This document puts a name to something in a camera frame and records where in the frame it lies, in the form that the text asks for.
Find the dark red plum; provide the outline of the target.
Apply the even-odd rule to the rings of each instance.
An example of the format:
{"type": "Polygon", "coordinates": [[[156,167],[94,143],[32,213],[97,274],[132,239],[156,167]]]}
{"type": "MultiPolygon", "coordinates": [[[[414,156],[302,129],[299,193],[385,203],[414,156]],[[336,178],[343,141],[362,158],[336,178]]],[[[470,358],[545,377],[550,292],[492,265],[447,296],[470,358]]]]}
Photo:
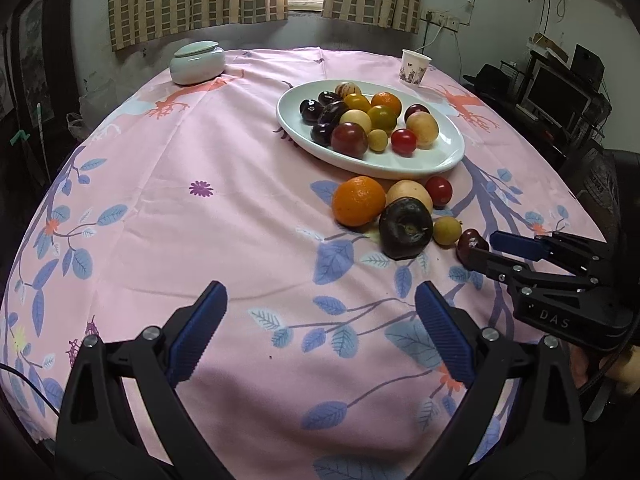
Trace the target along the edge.
{"type": "Polygon", "coordinates": [[[404,115],[405,122],[408,122],[409,117],[414,113],[427,113],[430,114],[428,108],[422,104],[416,103],[411,104],[407,107],[404,115]]]}
{"type": "Polygon", "coordinates": [[[332,131],[331,148],[346,156],[363,158],[368,150],[366,132],[354,122],[339,124],[332,131]]]}
{"type": "Polygon", "coordinates": [[[487,240],[476,229],[466,229],[457,241],[456,256],[459,262],[467,269],[476,268],[476,253],[489,252],[490,246],[487,240]]]}

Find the small tan longan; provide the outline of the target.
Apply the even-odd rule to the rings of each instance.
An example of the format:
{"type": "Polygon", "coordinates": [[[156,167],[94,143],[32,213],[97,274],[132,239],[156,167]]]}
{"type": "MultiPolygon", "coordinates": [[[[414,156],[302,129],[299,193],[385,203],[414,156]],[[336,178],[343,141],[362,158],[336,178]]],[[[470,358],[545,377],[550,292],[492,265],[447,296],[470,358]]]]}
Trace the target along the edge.
{"type": "Polygon", "coordinates": [[[372,129],[367,133],[367,141],[371,151],[383,153],[388,144],[388,134],[383,129],[372,129]]]}
{"type": "Polygon", "coordinates": [[[452,217],[442,217],[434,221],[433,238],[442,247],[450,247],[457,243],[462,234],[461,222],[452,217]]]}

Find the large dark purple fruit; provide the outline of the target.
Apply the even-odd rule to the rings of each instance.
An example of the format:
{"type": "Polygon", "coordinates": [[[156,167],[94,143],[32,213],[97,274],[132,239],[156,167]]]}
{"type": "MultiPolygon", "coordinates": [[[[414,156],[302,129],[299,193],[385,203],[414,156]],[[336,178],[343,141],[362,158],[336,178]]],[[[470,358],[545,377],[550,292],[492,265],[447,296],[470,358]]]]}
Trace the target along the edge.
{"type": "Polygon", "coordinates": [[[378,219],[380,245],[393,260],[416,258],[433,236],[433,220],[424,203],[404,196],[394,200],[378,219]]]}

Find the large orange mandarin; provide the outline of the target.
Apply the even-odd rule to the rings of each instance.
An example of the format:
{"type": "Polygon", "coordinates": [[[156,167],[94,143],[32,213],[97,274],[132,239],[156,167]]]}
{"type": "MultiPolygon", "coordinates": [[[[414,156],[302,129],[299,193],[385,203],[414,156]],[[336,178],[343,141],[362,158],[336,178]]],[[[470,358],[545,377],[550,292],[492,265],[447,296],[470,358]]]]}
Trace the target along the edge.
{"type": "Polygon", "coordinates": [[[334,219],[349,228],[360,228],[372,222],[385,206],[384,188],[365,176],[354,177],[340,184],[331,203],[334,219]]]}

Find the yellow orange citrus fruit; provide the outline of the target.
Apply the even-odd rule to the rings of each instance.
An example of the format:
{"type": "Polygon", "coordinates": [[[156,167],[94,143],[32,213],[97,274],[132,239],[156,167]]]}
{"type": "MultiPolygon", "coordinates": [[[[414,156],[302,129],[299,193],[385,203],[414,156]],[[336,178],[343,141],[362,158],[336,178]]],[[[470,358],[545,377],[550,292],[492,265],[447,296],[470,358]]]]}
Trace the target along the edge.
{"type": "Polygon", "coordinates": [[[343,101],[350,110],[362,110],[367,113],[371,108],[370,101],[361,93],[348,94],[344,96],[343,101]]]}

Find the small dark purple plum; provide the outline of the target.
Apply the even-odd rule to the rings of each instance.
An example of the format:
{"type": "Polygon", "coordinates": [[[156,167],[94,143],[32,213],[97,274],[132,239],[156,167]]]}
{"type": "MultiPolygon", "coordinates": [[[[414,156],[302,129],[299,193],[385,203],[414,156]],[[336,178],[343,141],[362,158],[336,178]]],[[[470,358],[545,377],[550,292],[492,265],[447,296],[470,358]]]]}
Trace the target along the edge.
{"type": "Polygon", "coordinates": [[[334,102],[340,102],[341,101],[341,97],[333,92],[333,91],[321,91],[318,94],[318,102],[323,106],[326,107],[334,102]]]}

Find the large white plate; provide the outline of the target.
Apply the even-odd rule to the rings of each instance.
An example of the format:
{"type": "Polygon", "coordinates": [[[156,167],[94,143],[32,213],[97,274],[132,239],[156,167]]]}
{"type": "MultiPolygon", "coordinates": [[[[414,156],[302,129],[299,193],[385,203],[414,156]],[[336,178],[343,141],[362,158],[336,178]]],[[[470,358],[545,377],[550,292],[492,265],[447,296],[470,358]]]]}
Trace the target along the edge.
{"type": "Polygon", "coordinates": [[[380,84],[306,82],[280,97],[277,118],[307,153],[372,178],[440,174],[465,152],[462,133],[435,101],[380,84]]]}

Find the tan pear on cloth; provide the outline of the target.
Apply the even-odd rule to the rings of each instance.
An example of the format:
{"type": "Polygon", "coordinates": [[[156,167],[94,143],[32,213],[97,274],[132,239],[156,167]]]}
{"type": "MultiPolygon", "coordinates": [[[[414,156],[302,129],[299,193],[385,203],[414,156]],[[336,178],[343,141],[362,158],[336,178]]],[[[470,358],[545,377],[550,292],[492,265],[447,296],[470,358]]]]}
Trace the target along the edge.
{"type": "Polygon", "coordinates": [[[400,180],[394,183],[386,193],[386,205],[390,205],[395,200],[409,197],[420,200],[431,214],[434,209],[431,195],[428,194],[425,186],[413,180],[400,180]]]}

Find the black computer monitor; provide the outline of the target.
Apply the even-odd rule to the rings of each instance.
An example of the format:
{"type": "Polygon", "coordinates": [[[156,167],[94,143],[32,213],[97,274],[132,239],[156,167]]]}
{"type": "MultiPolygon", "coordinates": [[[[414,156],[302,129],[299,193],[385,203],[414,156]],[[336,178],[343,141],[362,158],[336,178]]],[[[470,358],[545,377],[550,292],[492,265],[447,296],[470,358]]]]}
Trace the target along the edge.
{"type": "Polygon", "coordinates": [[[536,117],[572,132],[590,102],[587,93],[548,65],[538,63],[524,93],[522,107],[536,117]]]}

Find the red cherry tomato on plate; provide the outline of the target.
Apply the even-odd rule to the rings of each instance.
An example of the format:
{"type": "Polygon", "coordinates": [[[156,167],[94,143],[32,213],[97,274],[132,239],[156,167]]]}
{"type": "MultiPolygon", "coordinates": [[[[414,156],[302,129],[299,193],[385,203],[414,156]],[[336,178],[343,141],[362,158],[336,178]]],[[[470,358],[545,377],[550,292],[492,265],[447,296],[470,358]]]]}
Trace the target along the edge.
{"type": "Polygon", "coordinates": [[[404,157],[410,157],[418,147],[418,138],[407,128],[396,129],[390,135],[392,150],[404,157]]]}

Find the dark red plum back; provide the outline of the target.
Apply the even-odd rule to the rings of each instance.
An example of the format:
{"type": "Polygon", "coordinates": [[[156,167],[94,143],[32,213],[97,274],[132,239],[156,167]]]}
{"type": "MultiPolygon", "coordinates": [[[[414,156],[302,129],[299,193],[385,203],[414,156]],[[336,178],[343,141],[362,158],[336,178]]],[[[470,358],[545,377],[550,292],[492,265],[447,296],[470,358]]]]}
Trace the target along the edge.
{"type": "Polygon", "coordinates": [[[408,122],[409,117],[414,113],[427,113],[430,114],[428,108],[422,104],[416,103],[411,104],[407,107],[404,115],[405,122],[408,122]]]}

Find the pink patterned tablecloth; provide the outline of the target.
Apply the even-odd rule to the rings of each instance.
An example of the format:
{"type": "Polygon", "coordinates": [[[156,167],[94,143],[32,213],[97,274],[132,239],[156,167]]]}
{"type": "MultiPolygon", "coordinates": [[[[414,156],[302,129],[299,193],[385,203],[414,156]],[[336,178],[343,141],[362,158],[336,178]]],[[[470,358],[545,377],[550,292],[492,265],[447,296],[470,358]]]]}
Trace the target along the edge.
{"type": "Polygon", "coordinates": [[[399,89],[398,58],[320,48],[232,51],[217,81],[144,84],[72,155],[32,217],[1,308],[1,385],[27,433],[55,434],[79,345],[137,336],[211,281],[224,320],[177,391],[240,479],[402,479],[460,405],[462,385],[414,313],[435,283],[517,340],[504,288],[430,245],[390,260],[333,219],[348,178],[279,127],[307,81],[399,89]]]}

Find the orange fruit on plate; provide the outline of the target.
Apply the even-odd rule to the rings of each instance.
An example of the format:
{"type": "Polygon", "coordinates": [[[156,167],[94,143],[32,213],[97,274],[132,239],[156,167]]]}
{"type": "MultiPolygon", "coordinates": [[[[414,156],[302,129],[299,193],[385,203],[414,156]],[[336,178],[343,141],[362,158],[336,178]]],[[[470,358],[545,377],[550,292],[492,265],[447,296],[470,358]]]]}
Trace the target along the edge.
{"type": "Polygon", "coordinates": [[[393,93],[390,93],[388,91],[375,93],[375,95],[371,98],[371,105],[386,106],[394,113],[395,117],[398,117],[402,110],[401,100],[398,99],[398,97],[393,93]]]}

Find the dark plum front left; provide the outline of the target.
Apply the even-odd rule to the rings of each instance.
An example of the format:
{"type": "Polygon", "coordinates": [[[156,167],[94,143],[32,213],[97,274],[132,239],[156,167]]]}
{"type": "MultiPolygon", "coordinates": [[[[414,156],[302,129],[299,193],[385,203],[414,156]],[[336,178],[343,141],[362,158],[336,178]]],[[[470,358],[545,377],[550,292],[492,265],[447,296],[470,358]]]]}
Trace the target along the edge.
{"type": "Polygon", "coordinates": [[[330,146],[333,130],[340,124],[341,117],[348,111],[344,101],[335,101],[321,112],[311,128],[311,140],[322,146],[330,146]]]}

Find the wall power socket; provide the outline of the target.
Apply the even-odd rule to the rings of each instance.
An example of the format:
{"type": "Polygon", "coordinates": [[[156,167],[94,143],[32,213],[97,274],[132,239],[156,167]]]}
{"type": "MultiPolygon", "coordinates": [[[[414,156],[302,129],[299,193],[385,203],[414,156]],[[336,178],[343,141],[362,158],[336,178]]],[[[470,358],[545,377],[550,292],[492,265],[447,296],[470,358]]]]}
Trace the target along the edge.
{"type": "Polygon", "coordinates": [[[448,29],[450,32],[457,32],[460,27],[460,20],[454,14],[445,11],[427,10],[424,14],[424,20],[428,24],[448,29]]]}

